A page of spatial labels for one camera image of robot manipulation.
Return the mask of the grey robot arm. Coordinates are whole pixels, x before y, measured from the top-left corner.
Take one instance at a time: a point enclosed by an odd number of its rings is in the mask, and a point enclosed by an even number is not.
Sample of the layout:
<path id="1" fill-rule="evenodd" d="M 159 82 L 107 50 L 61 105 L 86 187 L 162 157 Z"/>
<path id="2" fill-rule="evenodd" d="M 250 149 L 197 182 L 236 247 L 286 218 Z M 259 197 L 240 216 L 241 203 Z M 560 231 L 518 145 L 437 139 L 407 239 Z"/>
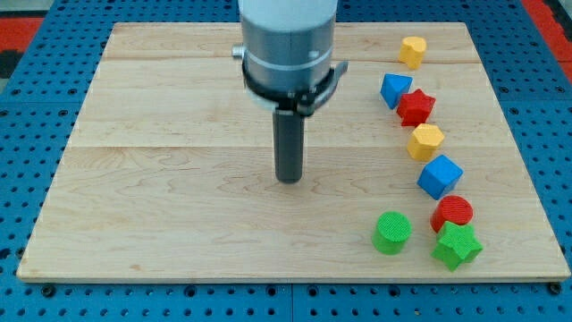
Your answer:
<path id="1" fill-rule="evenodd" d="M 330 99 L 347 65 L 332 68 L 337 0 L 239 0 L 246 87 L 268 101 L 291 99 L 310 115 Z"/>

